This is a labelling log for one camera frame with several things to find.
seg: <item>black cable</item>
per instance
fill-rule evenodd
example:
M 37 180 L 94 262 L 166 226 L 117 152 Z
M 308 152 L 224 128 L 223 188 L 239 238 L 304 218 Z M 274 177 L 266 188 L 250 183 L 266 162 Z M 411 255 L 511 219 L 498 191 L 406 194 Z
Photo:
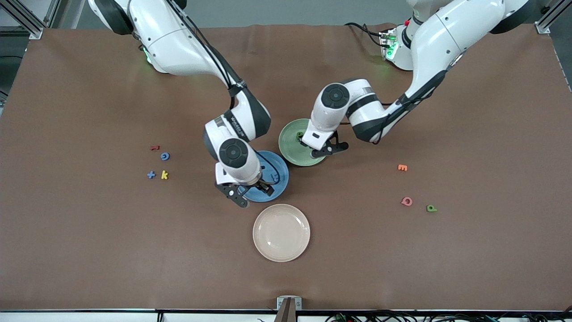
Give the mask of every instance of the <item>black cable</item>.
M 274 169 L 274 171 L 276 171 L 276 175 L 278 176 L 278 181 L 276 181 L 273 184 L 278 184 L 280 183 L 280 172 L 278 172 L 278 169 L 274 166 L 274 164 L 270 163 L 270 161 L 268 161 L 262 154 L 258 153 L 258 151 L 255 151 L 256 154 L 258 154 L 259 157 L 263 158 L 264 161 L 266 161 L 268 164 L 270 164 L 270 166 Z
M 199 33 L 199 35 L 201 35 L 203 40 L 206 42 L 206 45 L 197 37 L 198 42 L 202 45 L 202 47 L 205 49 L 206 53 L 210 56 L 210 59 L 212 59 L 214 64 L 217 66 L 217 69 L 219 70 L 219 72 L 223 76 L 224 81 L 226 82 L 228 89 L 230 89 L 232 85 L 231 85 L 231 81 L 230 81 L 230 76 L 228 75 L 228 71 L 226 69 L 224 69 L 223 66 L 220 66 L 219 63 L 217 62 L 217 60 L 215 60 L 213 53 L 210 50 L 212 48 L 212 45 L 210 44 L 208 39 L 205 37 L 205 35 L 202 34 L 201 30 L 197 27 L 195 22 L 191 18 L 189 18 L 189 16 L 186 13 L 184 15 L 182 15 L 180 13 L 180 11 L 175 8 L 174 4 L 172 3 L 172 0 L 167 1 L 167 3 L 171 7 L 171 9 L 173 9 L 173 11 L 175 11 L 177 13 L 177 15 L 181 18 L 182 22 L 185 24 L 185 26 L 187 27 L 187 29 L 189 29 L 189 31 L 191 33 L 193 32 L 193 30 L 191 29 L 189 24 L 185 21 L 185 18 L 194 26 L 195 30 Z
M 202 40 L 200 40 L 198 37 L 196 37 L 196 34 L 195 34 L 195 37 L 197 38 L 197 41 L 199 42 L 199 44 L 201 44 L 201 46 L 203 47 L 203 49 L 205 49 L 205 51 L 206 51 L 206 53 L 209 55 L 210 59 L 211 59 L 211 60 L 214 62 L 214 64 L 216 65 L 216 67 L 217 67 L 217 69 L 219 70 L 220 74 L 223 76 L 224 81 L 225 81 L 225 83 L 227 84 L 227 89 L 230 89 L 230 88 L 232 87 L 231 77 L 230 77 L 230 75 L 228 74 L 228 70 L 226 70 L 226 69 L 224 68 L 224 66 L 221 66 L 221 65 L 222 65 L 222 62 L 220 62 L 220 61 L 218 60 L 218 58 L 215 60 L 215 57 L 213 56 L 214 53 L 212 52 L 213 46 L 210 44 L 209 40 L 205 37 L 205 35 L 202 34 L 201 29 L 199 29 L 199 28 L 197 27 L 197 25 L 195 24 L 195 22 L 194 22 L 186 13 L 185 13 L 184 15 L 182 15 L 182 14 L 180 13 L 180 11 L 178 11 L 178 10 L 175 8 L 174 4 L 171 3 L 171 1 L 172 1 L 172 0 L 168 0 L 168 1 L 167 1 L 167 2 L 169 3 L 169 6 L 171 6 L 171 8 L 173 9 L 173 11 L 175 11 L 175 12 L 179 15 L 179 17 L 181 18 L 182 22 L 185 24 L 186 28 L 189 29 L 189 31 L 190 31 L 191 33 L 193 33 L 192 28 L 191 28 L 191 27 L 189 26 L 189 24 L 185 21 L 185 18 L 193 25 L 195 31 L 198 32 L 198 34 L 201 35 L 201 38 L 206 42 L 206 45 L 205 45 L 205 44 L 202 42 Z M 230 103 L 229 109 L 232 109 L 233 107 L 235 107 L 235 98 L 231 96 L 231 103 Z
M 382 31 L 380 31 L 380 32 L 378 32 L 378 33 L 374 33 L 374 32 L 371 32 L 371 31 L 367 28 L 367 25 L 366 25 L 366 24 L 363 24 L 363 26 L 360 26 L 360 25 L 356 24 L 355 22 L 348 22 L 348 23 L 345 24 L 344 26 L 356 26 L 356 27 L 358 27 L 361 31 L 367 33 L 367 35 L 370 37 L 371 41 L 373 41 L 374 44 L 376 44 L 377 46 L 380 46 L 380 47 L 383 47 L 383 48 L 390 48 L 389 45 L 381 44 L 381 43 L 375 41 L 375 39 L 373 38 L 373 36 L 378 36 L 378 37 L 379 37 L 379 33 L 386 32 L 386 31 L 388 31 L 389 29 L 382 30 Z

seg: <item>table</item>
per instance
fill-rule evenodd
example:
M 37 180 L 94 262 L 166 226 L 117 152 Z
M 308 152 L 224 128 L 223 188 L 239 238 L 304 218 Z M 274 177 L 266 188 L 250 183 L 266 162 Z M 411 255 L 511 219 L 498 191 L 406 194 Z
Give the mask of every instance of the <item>table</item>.
M 309 117 L 328 83 L 364 77 L 391 102 L 411 81 L 346 26 L 204 33 L 272 115 L 258 150 L 278 152 L 281 129 Z M 308 309 L 564 309 L 562 78 L 532 25 L 487 35 L 378 146 L 341 127 L 348 151 L 291 166 L 276 202 L 240 209 L 213 186 L 201 138 L 228 106 L 220 80 L 159 74 L 129 36 L 45 30 L 0 119 L 0 308 L 265 308 L 296 294 Z M 310 222 L 292 262 L 266 260 L 252 241 L 274 203 Z

